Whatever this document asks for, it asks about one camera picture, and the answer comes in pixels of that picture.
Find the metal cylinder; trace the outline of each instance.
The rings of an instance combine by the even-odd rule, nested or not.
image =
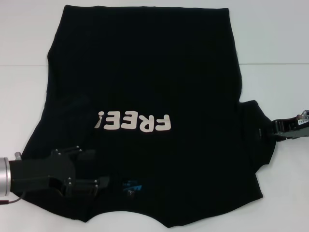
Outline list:
[[[11,170],[9,159],[0,158],[0,197],[8,196],[11,190]]]

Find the t-shirt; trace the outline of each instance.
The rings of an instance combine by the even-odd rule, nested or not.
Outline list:
[[[96,197],[48,189],[25,200],[85,222],[130,211],[172,227],[263,197],[255,172],[276,142],[260,138],[271,121],[258,104],[239,102],[228,9],[65,6],[48,64],[23,159],[95,149],[76,178],[111,182]]]

